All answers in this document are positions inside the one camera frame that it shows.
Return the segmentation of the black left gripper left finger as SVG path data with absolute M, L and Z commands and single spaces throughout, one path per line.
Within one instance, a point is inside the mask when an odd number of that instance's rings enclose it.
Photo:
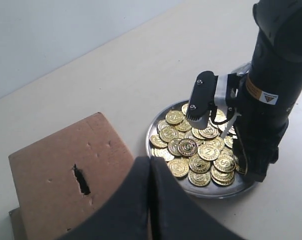
M 114 194 L 63 240 L 146 240 L 150 159 L 137 157 Z

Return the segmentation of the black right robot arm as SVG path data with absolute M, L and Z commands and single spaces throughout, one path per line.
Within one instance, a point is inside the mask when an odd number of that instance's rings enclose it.
M 302 0 L 261 0 L 253 17 L 259 32 L 239 86 L 234 150 L 246 176 L 262 182 L 302 91 Z

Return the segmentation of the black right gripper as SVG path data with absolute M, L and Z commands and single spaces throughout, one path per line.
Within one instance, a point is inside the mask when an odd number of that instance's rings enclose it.
M 248 179 L 264 181 L 268 167 L 278 160 L 278 145 L 288 127 L 290 111 L 254 101 L 237 104 L 237 139 L 233 151 Z

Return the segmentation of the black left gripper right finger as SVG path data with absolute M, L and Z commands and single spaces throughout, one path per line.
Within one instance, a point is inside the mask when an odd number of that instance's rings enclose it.
M 201 209 L 181 188 L 167 163 L 150 158 L 150 219 L 155 240 L 241 240 Z

